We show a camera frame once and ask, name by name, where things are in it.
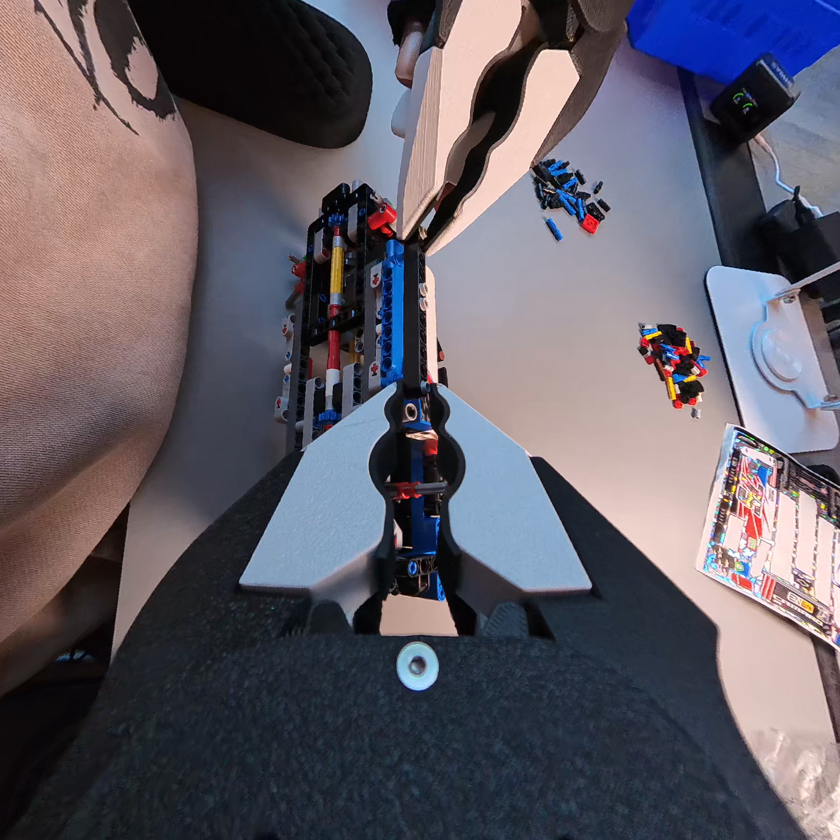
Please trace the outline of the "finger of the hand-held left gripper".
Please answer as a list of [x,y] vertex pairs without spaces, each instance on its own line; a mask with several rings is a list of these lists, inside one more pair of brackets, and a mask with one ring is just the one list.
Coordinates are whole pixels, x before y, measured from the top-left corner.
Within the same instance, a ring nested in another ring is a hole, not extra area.
[[571,53],[541,48],[502,100],[486,136],[467,154],[456,188],[441,202],[424,245],[451,243],[530,168],[580,77]]
[[454,239],[527,170],[516,124],[542,49],[531,2],[396,2],[403,139],[395,231]]

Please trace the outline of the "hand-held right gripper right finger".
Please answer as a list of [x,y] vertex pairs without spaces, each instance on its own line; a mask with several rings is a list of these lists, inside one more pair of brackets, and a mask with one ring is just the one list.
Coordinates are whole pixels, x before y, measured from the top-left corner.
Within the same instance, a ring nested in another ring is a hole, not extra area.
[[431,385],[446,483],[437,566],[458,635],[501,604],[588,595],[592,582],[529,454],[443,385]]

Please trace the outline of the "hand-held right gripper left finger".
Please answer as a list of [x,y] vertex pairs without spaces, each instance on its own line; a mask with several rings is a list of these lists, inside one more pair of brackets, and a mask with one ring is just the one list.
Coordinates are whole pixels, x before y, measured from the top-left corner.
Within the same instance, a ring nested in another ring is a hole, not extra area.
[[388,385],[303,451],[239,579],[246,591],[338,603],[352,622],[384,588],[403,389]]

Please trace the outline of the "partly built lego car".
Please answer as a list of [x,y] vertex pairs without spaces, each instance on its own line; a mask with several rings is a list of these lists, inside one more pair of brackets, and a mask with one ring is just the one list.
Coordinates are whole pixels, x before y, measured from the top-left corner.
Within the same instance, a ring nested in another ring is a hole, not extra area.
[[[303,258],[291,256],[297,284],[282,324],[285,367],[274,418],[286,428],[285,453],[301,451],[382,388],[403,380],[403,253],[396,209],[368,184],[341,183],[308,228]],[[425,273],[427,381],[444,358],[437,341],[434,280]],[[392,595],[445,601],[436,551],[443,491],[438,436],[426,395],[403,398],[398,452],[407,465],[396,485]]]

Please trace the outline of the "pile of multicoloured lego pieces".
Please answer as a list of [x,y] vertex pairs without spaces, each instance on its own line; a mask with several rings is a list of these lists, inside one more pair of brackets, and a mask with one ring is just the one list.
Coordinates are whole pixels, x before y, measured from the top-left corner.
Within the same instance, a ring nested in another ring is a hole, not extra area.
[[637,351],[665,384],[672,407],[680,410],[702,402],[709,356],[700,351],[688,333],[672,323],[638,324]]

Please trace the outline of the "person's left hand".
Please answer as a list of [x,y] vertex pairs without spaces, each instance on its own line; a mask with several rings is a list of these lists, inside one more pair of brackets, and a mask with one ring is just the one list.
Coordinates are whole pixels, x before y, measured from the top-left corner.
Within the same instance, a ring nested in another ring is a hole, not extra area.
[[422,51],[427,24],[418,17],[409,17],[404,24],[395,62],[395,77],[405,87],[413,85],[414,69]]

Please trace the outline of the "pile of blue black pins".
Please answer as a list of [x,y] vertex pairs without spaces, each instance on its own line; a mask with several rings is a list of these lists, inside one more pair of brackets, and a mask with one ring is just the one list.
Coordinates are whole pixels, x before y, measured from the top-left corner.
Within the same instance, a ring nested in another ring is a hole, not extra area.
[[570,161],[543,159],[530,168],[534,194],[544,212],[563,211],[581,227],[591,214],[601,225],[612,211],[603,192],[603,181],[590,182]]

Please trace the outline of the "blue storage bin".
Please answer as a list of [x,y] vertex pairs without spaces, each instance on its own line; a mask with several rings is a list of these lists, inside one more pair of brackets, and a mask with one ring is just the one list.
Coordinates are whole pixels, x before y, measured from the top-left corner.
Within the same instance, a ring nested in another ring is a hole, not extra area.
[[720,83],[764,54],[793,77],[839,43],[838,1],[638,1],[626,21],[635,49]]

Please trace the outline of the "black power bank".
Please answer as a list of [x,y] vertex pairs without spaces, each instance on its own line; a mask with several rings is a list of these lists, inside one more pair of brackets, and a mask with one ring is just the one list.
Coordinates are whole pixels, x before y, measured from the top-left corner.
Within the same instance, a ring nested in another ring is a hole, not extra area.
[[711,101],[711,116],[736,144],[744,144],[788,111],[801,91],[782,64],[765,53]]

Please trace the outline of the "shiny sticker sheet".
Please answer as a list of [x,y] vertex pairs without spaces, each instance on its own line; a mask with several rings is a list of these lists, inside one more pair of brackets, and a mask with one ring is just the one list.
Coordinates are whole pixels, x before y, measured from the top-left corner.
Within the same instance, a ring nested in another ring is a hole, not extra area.
[[696,568],[838,650],[838,484],[727,425]]

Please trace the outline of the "white stand base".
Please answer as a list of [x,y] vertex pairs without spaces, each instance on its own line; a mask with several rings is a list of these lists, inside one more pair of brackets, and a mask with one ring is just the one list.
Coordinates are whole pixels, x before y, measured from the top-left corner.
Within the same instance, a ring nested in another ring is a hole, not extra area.
[[742,425],[787,454],[838,444],[838,397],[827,389],[800,302],[805,287],[838,269],[835,262],[795,283],[725,266],[706,273]]

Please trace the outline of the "black power adapter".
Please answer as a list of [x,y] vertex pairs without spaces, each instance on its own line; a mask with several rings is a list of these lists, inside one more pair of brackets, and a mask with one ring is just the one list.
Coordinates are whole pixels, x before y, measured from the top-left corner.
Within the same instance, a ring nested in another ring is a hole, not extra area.
[[839,260],[839,212],[816,216],[799,195],[773,206],[756,224],[769,252],[791,282],[803,280]]

